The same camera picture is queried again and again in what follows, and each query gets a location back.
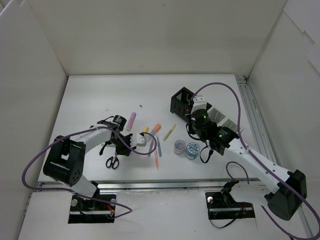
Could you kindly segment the thin yellow pen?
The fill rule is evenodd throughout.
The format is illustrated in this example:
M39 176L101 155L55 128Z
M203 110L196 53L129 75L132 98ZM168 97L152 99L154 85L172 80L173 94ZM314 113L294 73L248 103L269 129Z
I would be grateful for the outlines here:
M167 132L167 134L164 136L164 138L163 138L163 141L165 142L167 139L168 139L168 137L171 135L171 133L175 130L175 128L176 128L176 125L174 124L170 129L169 129L169 131Z

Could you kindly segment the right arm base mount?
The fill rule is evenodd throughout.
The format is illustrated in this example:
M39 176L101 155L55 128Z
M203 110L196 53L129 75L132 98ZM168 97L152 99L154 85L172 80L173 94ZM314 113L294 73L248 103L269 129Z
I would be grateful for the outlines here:
M230 180L220 191L205 193L208 220L216 229L227 228L236 220L254 219L256 217L252 203L235 201L231 196L232 187L238 183L238 180ZM214 224L214 221L218 220L230 221L224 225L218 226Z

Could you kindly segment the purple pink highlighter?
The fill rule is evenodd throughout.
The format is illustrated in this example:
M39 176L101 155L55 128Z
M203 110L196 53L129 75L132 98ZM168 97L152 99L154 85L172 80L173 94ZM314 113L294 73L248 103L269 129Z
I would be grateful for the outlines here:
M133 124L135 122L137 114L135 112L132 112L130 115L130 118L128 120L126 131L130 132L132 130Z

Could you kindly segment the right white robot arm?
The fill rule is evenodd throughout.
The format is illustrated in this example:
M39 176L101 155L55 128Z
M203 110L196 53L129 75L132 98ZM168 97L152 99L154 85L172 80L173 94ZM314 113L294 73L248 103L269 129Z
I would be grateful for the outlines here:
M300 170L290 171L256 152L241 142L237 133L225 126L218 126L210 120L205 109L198 109L187 115L187 132L197 135L205 143L209 154L221 156L243 166L262 181L269 193L264 196L269 210L278 218L289 221L307 197L306 176Z

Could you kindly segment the purple blue pen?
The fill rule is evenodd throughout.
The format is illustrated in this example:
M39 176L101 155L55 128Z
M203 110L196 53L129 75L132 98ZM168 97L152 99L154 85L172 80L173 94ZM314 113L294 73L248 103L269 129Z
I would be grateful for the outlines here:
M148 155L147 155L148 158L151 156L153 152L153 145L154 145L154 140L151 140L149 145Z

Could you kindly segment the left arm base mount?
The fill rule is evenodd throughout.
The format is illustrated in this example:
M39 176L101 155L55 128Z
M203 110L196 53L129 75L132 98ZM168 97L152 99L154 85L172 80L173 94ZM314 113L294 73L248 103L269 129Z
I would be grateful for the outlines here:
M109 224L115 222L116 206L106 202L73 195L68 224Z

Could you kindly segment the yellow highlighter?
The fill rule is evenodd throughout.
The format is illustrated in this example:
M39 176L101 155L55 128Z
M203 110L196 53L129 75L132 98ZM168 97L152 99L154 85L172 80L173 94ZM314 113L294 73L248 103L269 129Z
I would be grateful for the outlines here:
M144 134L149 132L149 127L145 126L142 131Z

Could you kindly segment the orange cap highlighter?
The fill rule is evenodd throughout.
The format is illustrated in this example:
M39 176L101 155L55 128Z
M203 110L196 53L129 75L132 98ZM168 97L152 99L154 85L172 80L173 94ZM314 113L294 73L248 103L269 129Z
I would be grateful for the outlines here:
M149 133L151 134L151 135L153 135L153 136L155 136L158 132L159 132L159 130L161 129L161 125L158 123ZM152 139L152 137L148 134L147 135L147 141L149 142L151 139Z

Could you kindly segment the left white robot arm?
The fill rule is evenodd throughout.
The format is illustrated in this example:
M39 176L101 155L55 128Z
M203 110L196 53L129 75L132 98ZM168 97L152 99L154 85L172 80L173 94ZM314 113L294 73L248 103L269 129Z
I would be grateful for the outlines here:
M126 119L116 115L112 121L100 120L90 127L90 131L63 139L57 136L58 143L50 148L43 166L44 175L59 181L82 197L82 204L89 210L100 204L100 190L94 181L83 175L85 155L101 143L115 146L115 154L129 156L137 148L137 138L130 133L121 134Z

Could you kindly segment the long orange pen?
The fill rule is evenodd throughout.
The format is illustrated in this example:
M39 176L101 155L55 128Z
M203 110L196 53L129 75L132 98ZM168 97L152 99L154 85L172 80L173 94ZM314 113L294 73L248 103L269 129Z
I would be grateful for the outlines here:
M155 157L155 167L156 167L156 170L159 170L159 160L158 160L157 146L155 146L154 157Z

